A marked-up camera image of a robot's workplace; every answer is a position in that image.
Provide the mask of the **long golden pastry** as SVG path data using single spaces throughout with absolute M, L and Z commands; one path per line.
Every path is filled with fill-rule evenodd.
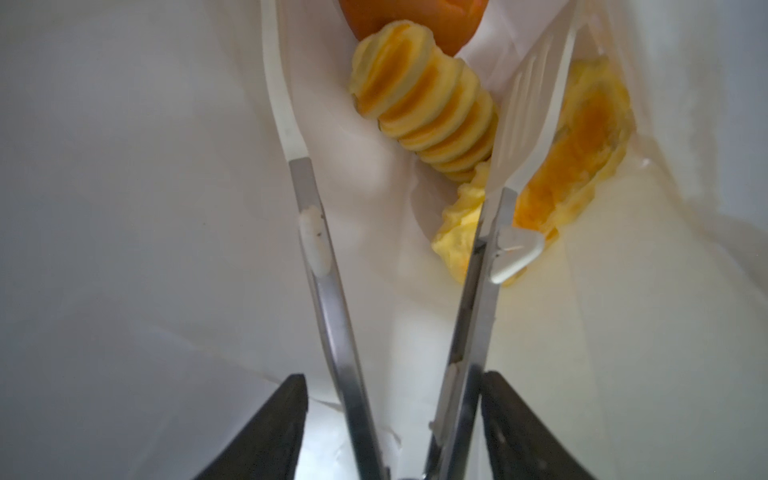
M 518 197 L 513 225 L 542 233 L 551 245 L 558 229 L 594 199 L 597 185 L 615 173 L 634 127 L 629 93 L 609 58 L 572 61 L 552 146 Z M 459 283 L 469 266 L 488 174 L 485 160 L 447 175 L 459 182 L 457 200 L 443 209 L 431 248 Z

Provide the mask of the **ridged spiral bread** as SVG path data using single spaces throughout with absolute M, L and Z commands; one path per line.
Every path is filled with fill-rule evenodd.
M 348 91 L 360 116 L 454 182 L 471 181 L 491 158 L 497 104 L 426 26 L 397 20 L 361 40 Z

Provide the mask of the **round brown bun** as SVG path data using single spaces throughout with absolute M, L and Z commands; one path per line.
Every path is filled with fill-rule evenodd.
M 358 40 L 385 25 L 409 20 L 428 27 L 442 51 L 455 56 L 474 36 L 488 0 L 340 0 L 341 11 Z

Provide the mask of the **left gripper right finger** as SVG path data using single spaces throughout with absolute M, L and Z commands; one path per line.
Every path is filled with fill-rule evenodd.
M 495 479 L 594 479 L 497 371 L 483 374 L 481 413 Z

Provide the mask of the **floral paper bag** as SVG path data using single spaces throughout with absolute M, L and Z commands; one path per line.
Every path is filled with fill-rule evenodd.
M 767 475 L 767 5 L 589 1 L 637 134 L 500 295 L 488 366 L 600 479 Z M 455 197 L 360 118 L 334 1 L 282 5 L 293 104 L 386 460 L 419 476 Z M 1 475 L 186 479 L 286 376 L 297 475 L 352 479 L 256 1 L 1 5 Z

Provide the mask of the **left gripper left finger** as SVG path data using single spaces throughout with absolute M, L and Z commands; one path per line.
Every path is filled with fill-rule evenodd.
M 295 477 L 309 406 L 305 376 L 288 376 L 199 479 Z

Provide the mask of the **white kitchen tongs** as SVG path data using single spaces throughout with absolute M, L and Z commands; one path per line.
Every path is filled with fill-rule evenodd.
M 425 467 L 428 479 L 466 471 L 482 399 L 499 289 L 543 251 L 543 234 L 513 224 L 520 193 L 543 164 L 556 131 L 581 3 L 570 1 L 544 29 L 505 94 L 479 224 L 457 314 Z M 298 229 L 320 338 L 344 411 L 355 465 L 363 479 L 385 479 L 358 350 L 325 210 L 301 134 L 283 59 L 281 5 L 261 5 L 263 64 L 269 101 L 298 205 Z

